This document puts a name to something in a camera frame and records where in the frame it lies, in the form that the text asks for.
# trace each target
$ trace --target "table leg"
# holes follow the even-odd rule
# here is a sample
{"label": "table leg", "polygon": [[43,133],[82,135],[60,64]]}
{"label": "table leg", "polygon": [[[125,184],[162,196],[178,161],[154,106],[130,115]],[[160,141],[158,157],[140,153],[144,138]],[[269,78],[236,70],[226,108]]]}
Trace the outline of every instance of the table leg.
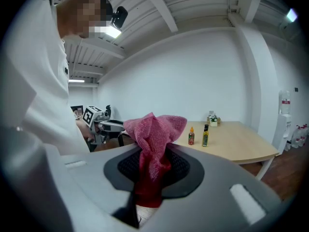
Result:
{"label": "table leg", "polygon": [[262,166],[260,172],[256,175],[255,178],[257,178],[258,180],[261,180],[261,179],[262,179],[262,177],[263,177],[264,174],[266,173],[267,169],[268,169],[269,166],[271,165],[272,160],[274,160],[274,157],[263,162],[263,166]]}
{"label": "table leg", "polygon": [[120,146],[120,147],[122,147],[122,146],[125,145],[125,144],[124,144],[124,139],[122,138],[122,134],[120,134],[120,135],[118,136],[118,143],[119,143],[119,146]]}

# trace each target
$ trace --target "white wall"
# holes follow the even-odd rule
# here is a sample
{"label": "white wall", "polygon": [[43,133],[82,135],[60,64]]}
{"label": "white wall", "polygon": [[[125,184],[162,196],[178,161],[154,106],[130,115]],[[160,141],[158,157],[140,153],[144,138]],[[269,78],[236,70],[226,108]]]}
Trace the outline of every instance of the white wall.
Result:
{"label": "white wall", "polygon": [[94,105],[93,94],[91,87],[69,87],[69,105],[84,106],[84,111],[87,106]]}
{"label": "white wall", "polygon": [[99,106],[121,120],[149,112],[205,121],[245,122],[251,102],[246,61],[235,30],[216,29],[156,44],[109,72],[98,88]]}
{"label": "white wall", "polygon": [[278,114],[278,80],[271,53],[254,24],[244,23],[239,14],[228,14],[236,27],[244,49],[252,88],[252,119],[250,126],[262,138],[272,143]]}
{"label": "white wall", "polygon": [[280,89],[291,92],[292,129],[309,124],[309,57],[305,51],[282,39],[263,34],[275,64]]}

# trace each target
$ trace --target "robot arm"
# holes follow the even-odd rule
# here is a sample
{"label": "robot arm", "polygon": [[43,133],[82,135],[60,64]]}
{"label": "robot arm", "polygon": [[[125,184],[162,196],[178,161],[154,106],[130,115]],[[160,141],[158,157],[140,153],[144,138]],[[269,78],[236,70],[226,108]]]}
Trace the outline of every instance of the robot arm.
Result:
{"label": "robot arm", "polygon": [[102,111],[95,106],[85,109],[82,120],[88,125],[95,140],[93,145],[105,144],[111,138],[118,138],[124,131],[123,121],[111,119],[107,111]]}

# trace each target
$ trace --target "red cloth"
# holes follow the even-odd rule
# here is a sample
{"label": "red cloth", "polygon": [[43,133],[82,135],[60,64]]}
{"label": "red cloth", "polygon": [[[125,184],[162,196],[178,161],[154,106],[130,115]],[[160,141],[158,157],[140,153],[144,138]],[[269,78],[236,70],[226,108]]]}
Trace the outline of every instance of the red cloth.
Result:
{"label": "red cloth", "polygon": [[164,155],[167,143],[177,140],[184,130],[187,120],[180,116],[153,113],[143,118],[124,122],[124,128],[142,148],[140,154],[140,180],[135,184],[137,204],[159,207],[161,200],[161,180],[170,170],[170,162]]}

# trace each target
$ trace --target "fluorescent light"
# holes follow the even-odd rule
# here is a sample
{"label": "fluorescent light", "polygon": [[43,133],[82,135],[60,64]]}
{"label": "fluorescent light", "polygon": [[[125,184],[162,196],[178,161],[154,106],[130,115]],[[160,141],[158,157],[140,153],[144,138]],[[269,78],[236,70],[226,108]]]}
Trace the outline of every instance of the fluorescent light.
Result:
{"label": "fluorescent light", "polygon": [[114,28],[113,26],[108,27],[89,27],[89,33],[106,33],[113,38],[117,38],[121,31]]}
{"label": "fluorescent light", "polygon": [[70,79],[69,83],[84,83],[85,80],[76,80],[76,79]]}
{"label": "fluorescent light", "polygon": [[288,15],[286,16],[291,22],[294,22],[297,18],[297,14],[293,9],[290,9]]}
{"label": "fluorescent light", "polygon": [[121,34],[121,31],[112,26],[109,26],[106,27],[105,33],[108,34],[109,36],[112,36],[113,38],[117,38]]}

